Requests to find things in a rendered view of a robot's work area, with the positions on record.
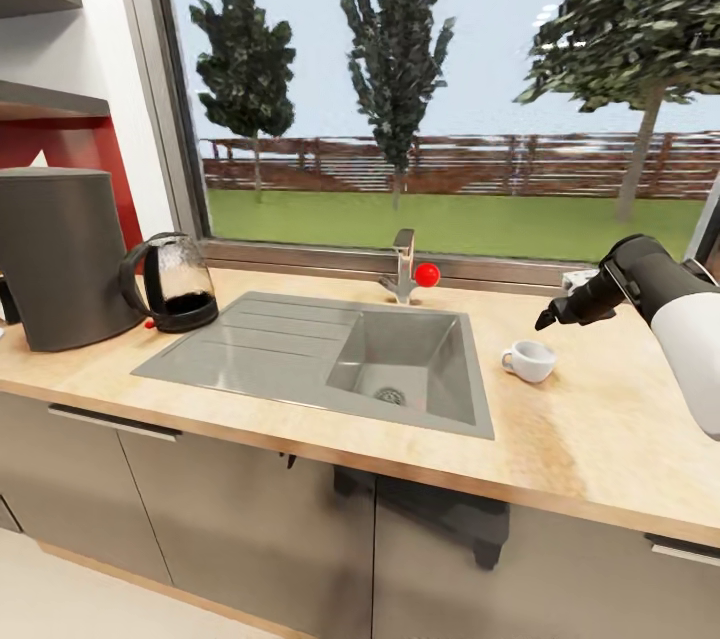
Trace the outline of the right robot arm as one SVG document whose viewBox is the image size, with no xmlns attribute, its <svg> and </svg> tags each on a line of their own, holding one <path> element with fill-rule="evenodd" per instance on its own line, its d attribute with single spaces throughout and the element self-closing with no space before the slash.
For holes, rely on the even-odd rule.
<svg viewBox="0 0 720 639">
<path fill-rule="evenodd" d="M 658 340 L 697 425 L 720 443 L 720 286 L 700 263 L 676 263 L 643 234 L 617 242 L 598 267 L 563 274 L 569 297 L 551 300 L 536 331 L 557 320 L 608 320 L 617 304 L 631 303 Z"/>
</svg>

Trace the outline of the electric kettle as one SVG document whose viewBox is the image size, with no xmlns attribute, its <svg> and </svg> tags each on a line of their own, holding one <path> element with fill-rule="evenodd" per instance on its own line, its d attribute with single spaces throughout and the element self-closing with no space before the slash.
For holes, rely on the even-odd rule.
<svg viewBox="0 0 720 639">
<path fill-rule="evenodd" d="M 135 268 L 143 258 L 148 307 L 135 282 Z M 219 315 L 207 264 L 183 232 L 159 232 L 127 252 L 119 268 L 119 286 L 127 306 L 153 318 L 162 333 L 196 330 Z"/>
</svg>

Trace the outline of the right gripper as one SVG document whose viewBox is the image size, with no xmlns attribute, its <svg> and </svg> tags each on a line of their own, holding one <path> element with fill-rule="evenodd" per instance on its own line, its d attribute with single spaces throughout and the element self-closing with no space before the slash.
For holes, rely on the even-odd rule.
<svg viewBox="0 0 720 639">
<path fill-rule="evenodd" d="M 583 284 L 577 292 L 569 297 L 554 298 L 543 310 L 536 322 L 536 331 L 550 327 L 558 320 L 561 324 L 590 323 L 597 320 L 614 318 L 615 305 L 605 304 L 597 300 L 589 291 L 589 282 Z"/>
</svg>

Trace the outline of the coffee cup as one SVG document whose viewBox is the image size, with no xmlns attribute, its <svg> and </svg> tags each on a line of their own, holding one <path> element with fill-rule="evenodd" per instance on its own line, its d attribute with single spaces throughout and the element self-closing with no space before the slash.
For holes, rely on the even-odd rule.
<svg viewBox="0 0 720 639">
<path fill-rule="evenodd" d="M 511 363 L 505 358 L 511 355 Z M 557 365 L 558 357 L 552 349 L 536 341 L 521 340 L 502 353 L 502 365 L 515 371 L 524 381 L 540 382 L 550 375 Z"/>
</svg>

